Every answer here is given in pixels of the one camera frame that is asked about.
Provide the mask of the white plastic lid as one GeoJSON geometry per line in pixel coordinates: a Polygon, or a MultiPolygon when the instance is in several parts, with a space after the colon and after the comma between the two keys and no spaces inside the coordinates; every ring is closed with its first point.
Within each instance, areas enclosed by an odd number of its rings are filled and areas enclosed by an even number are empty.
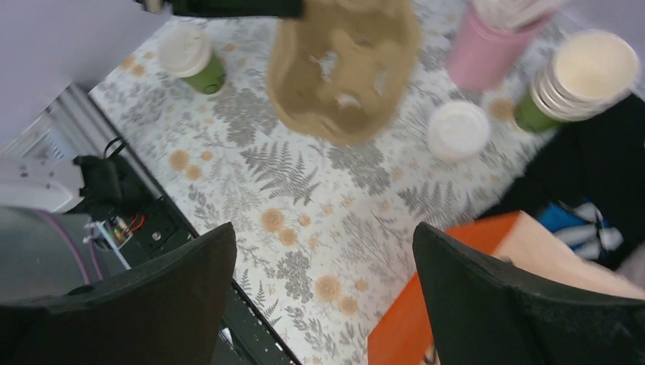
{"type": "Polygon", "coordinates": [[[165,71],[178,78],[188,78],[205,69],[212,51],[212,44],[203,30],[180,24],[160,39],[157,57],[165,71]]]}

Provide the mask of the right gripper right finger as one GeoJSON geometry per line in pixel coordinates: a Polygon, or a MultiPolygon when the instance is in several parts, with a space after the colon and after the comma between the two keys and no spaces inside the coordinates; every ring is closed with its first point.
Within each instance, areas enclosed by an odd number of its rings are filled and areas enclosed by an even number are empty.
{"type": "Polygon", "coordinates": [[[443,364],[642,364],[644,302],[539,277],[427,223],[413,253],[443,364]]]}

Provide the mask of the green paper cup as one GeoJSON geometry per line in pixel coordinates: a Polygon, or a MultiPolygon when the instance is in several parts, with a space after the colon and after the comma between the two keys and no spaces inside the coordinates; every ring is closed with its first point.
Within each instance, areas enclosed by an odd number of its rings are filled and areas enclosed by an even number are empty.
{"type": "Polygon", "coordinates": [[[226,70],[220,57],[213,52],[210,60],[200,72],[183,78],[183,81],[200,94],[213,95],[224,86],[226,70]]]}

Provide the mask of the orange paper bag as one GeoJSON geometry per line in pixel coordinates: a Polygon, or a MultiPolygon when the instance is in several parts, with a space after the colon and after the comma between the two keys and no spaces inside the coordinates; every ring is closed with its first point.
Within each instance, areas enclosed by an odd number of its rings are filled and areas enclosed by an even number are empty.
{"type": "Polygon", "coordinates": [[[420,223],[417,271],[368,338],[371,364],[642,364],[644,292],[523,212],[420,223]]]}

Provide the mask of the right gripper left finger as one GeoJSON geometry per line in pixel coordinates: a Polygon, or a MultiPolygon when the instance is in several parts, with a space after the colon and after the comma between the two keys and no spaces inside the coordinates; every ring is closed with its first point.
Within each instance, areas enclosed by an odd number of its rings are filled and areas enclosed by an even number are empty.
{"type": "Polygon", "coordinates": [[[237,257],[230,223],[140,266],[1,307],[3,364],[209,364],[237,257]]]}

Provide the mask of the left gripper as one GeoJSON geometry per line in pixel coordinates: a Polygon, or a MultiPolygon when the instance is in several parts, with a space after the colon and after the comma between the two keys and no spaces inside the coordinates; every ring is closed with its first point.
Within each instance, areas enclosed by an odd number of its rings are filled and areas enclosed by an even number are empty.
{"type": "Polygon", "coordinates": [[[278,17],[299,18],[304,14],[303,0],[150,0],[136,1],[144,11],[156,13],[169,9],[180,17],[278,17]]]}

